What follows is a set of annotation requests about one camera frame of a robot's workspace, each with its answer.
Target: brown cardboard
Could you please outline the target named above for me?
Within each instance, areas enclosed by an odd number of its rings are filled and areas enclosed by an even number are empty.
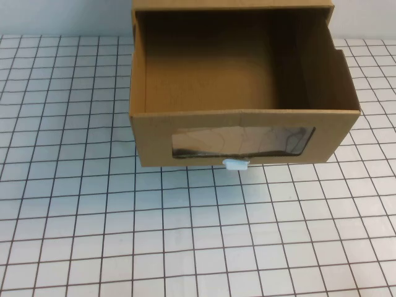
[[[129,113],[143,166],[326,161],[360,115],[328,0],[135,0],[134,9]],[[256,135],[269,141],[260,128],[283,144],[282,131],[313,132],[302,153],[282,152],[257,144]]]

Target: clear plastic window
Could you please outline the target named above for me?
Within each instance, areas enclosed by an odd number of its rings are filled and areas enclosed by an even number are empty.
[[[221,127],[179,129],[174,158],[285,157],[301,155],[314,127]]]

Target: cardboard box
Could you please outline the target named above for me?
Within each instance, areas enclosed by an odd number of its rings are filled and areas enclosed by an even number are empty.
[[[134,0],[143,166],[326,161],[360,115],[330,0]]]

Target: white wall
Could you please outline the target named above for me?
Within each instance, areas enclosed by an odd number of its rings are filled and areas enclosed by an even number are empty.
[[[333,0],[334,37],[396,39],[396,0]]]
[[[396,0],[333,0],[334,37],[396,39]],[[130,35],[131,0],[0,0],[0,33]]]

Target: box side wall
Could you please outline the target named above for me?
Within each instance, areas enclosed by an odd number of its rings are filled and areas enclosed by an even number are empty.
[[[146,54],[144,16],[136,15],[134,22],[135,51],[132,56],[131,98],[129,115],[145,112],[146,98]]]
[[[297,15],[295,32],[310,107],[360,110],[347,62],[334,48],[325,20],[313,14]]]

